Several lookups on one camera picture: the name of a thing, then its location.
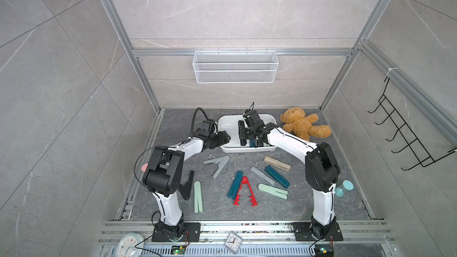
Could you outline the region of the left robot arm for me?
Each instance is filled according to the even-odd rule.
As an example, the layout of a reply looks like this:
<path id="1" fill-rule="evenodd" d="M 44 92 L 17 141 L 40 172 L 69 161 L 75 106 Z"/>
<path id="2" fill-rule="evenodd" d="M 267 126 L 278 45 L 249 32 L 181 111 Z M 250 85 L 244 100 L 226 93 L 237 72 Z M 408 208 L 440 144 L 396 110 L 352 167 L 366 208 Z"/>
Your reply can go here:
<path id="1" fill-rule="evenodd" d="M 153 193 L 160 212 L 157 232 L 170 240 L 184 235 L 184 219 L 179 207 L 177 191 L 181 185 L 184 162 L 206 149 L 229 143 L 231 137 L 218 131 L 213 120 L 203 121 L 202 127 L 193 130 L 190 137 L 179 144 L 155 146 L 149 162 L 142 167 L 142 184 Z"/>

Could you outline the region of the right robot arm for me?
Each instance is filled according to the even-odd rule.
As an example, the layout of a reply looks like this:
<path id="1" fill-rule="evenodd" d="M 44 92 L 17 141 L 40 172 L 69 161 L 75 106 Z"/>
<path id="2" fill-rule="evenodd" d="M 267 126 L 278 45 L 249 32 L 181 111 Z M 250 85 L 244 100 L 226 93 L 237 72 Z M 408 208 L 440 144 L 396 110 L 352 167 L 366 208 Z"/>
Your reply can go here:
<path id="1" fill-rule="evenodd" d="M 314 210 L 310 231 L 314 239 L 323 240 L 336 225 L 334 194 L 339 164 L 328 143 L 317 144 L 298 138 L 274 123 L 265 124 L 254 109 L 247 109 L 238 121 L 241 145 L 253 139 L 257 146 L 265 143 L 289 152 L 305 164 L 305 178 L 313 188 Z"/>

